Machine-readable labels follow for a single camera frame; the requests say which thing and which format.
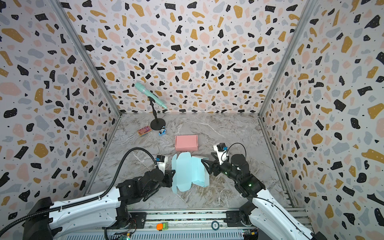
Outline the mint paper box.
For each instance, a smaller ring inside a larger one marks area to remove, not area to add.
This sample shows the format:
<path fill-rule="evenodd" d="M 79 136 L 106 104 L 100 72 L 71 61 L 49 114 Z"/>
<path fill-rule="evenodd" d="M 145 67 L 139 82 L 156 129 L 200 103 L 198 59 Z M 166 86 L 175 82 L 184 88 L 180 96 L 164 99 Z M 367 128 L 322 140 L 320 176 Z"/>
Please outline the mint paper box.
<path fill-rule="evenodd" d="M 189 152 L 173 156 L 172 170 L 175 170 L 176 173 L 173 176 L 172 191 L 175 194 L 178 190 L 188 191 L 192 184 L 203 188 L 210 185 L 210 175 L 201 160 L 209 160 L 209 158 L 191 156 Z"/>

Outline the pink paper box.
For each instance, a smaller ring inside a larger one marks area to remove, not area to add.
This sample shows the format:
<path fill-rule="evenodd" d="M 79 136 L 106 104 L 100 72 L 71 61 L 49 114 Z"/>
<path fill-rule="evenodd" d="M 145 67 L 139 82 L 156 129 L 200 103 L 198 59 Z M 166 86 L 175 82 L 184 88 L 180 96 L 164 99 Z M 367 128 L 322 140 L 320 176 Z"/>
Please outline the pink paper box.
<path fill-rule="evenodd" d="M 198 150 L 197 135 L 180 135 L 175 137 L 175 150 L 177 152 L 194 152 Z"/>

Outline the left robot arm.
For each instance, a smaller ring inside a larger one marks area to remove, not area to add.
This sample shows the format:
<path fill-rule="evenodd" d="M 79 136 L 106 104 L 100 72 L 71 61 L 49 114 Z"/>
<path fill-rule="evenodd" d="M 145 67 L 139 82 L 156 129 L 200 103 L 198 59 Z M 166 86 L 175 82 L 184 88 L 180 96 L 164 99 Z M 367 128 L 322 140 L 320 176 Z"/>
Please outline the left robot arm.
<path fill-rule="evenodd" d="M 123 228 L 131 214 L 128 206 L 146 201 L 161 187 L 172 187 L 174 170 L 155 168 L 142 177 L 125 180 L 107 194 L 99 193 L 71 201 L 39 200 L 25 221 L 24 240 L 52 240 L 69 233 L 95 228 Z"/>

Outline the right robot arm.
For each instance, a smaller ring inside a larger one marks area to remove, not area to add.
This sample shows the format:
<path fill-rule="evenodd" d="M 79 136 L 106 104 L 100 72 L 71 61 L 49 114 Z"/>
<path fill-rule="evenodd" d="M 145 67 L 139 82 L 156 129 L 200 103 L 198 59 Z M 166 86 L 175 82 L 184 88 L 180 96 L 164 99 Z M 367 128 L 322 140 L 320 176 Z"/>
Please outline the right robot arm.
<path fill-rule="evenodd" d="M 214 161 L 202 159 L 208 174 L 219 174 L 234 181 L 235 189 L 247 202 L 239 208 L 239 216 L 233 220 L 246 227 L 255 226 L 272 240 L 325 240 L 321 232 L 313 233 L 296 220 L 257 179 L 249 169 L 242 154 L 235 154 L 222 164 L 218 157 Z"/>

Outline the small pink card box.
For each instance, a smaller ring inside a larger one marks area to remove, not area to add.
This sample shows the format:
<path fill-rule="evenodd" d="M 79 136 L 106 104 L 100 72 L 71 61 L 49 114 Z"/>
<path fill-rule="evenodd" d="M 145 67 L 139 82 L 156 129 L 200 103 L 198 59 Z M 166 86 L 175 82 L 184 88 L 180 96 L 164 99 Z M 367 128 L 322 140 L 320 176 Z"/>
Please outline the small pink card box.
<path fill-rule="evenodd" d="M 146 126 L 146 127 L 139 129 L 137 131 L 137 133 L 140 137 L 143 137 L 143 136 L 147 135 L 148 133 L 150 133 L 151 131 L 152 131 L 152 128 L 150 126 Z"/>

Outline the small blue toy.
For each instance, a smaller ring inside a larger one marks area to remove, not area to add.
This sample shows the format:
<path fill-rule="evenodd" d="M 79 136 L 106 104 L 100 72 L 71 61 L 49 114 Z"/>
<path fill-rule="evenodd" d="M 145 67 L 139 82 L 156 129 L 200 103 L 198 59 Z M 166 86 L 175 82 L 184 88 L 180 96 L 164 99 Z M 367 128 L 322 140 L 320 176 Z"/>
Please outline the small blue toy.
<path fill-rule="evenodd" d="M 159 131 L 159 135 L 160 135 L 160 136 L 163 136 L 163 135 L 166 134 L 166 132 L 167 132 L 166 127 L 163 126 L 163 127 L 160 129 L 160 131 Z"/>

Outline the orange button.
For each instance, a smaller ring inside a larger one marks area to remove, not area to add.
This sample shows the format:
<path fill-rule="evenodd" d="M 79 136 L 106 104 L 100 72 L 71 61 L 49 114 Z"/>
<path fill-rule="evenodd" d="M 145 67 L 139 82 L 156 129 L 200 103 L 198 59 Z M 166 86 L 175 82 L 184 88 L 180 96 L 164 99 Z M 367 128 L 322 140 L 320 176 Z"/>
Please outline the orange button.
<path fill-rule="evenodd" d="M 165 231 L 168 229 L 168 223 L 167 222 L 159 223 L 157 224 L 156 229 L 157 231 Z"/>

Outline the black microphone stand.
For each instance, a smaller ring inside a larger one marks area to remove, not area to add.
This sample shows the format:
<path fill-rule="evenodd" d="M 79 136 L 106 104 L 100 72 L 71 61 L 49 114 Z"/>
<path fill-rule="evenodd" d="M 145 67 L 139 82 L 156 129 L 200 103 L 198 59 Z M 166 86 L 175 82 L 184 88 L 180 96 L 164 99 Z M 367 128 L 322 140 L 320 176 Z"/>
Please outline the black microphone stand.
<path fill-rule="evenodd" d="M 148 97 L 148 99 L 150 101 L 150 106 L 152 107 L 152 113 L 154 116 L 154 120 L 151 121 L 150 127 L 154 131 L 160 131 L 163 127 L 166 126 L 166 122 L 165 122 L 165 120 L 158 118 L 157 112 L 156 112 L 155 107 L 154 107 L 155 100 L 151 97 Z"/>

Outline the mint green microphone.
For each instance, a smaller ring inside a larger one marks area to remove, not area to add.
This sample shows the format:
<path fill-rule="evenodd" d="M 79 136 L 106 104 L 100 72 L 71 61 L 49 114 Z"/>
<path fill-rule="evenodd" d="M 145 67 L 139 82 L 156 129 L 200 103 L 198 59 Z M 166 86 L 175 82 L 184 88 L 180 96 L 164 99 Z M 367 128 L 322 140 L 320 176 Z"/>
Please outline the mint green microphone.
<path fill-rule="evenodd" d="M 155 96 L 151 91 L 149 91 L 143 84 L 139 83 L 139 82 L 136 82 L 135 83 L 135 88 L 143 93 L 144 95 L 146 95 L 148 98 L 152 98 L 154 99 L 154 101 L 159 105 L 161 106 L 163 109 L 167 109 L 168 107 L 166 106 L 166 104 L 161 101 L 157 96 Z"/>

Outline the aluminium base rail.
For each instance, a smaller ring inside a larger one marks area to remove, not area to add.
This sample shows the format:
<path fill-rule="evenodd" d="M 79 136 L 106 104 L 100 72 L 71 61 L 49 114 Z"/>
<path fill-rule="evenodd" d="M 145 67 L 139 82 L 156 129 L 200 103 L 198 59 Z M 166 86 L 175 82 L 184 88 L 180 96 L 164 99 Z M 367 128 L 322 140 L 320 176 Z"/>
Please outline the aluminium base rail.
<path fill-rule="evenodd" d="M 288 212 L 303 226 L 311 229 L 302 209 Z M 65 240 L 272 240 L 255 226 L 234 223 L 237 209 L 189 211 L 136 211 L 131 226 L 126 229 L 108 228 L 84 230 L 68 234 Z M 167 222 L 168 229 L 157 231 L 159 223 Z"/>

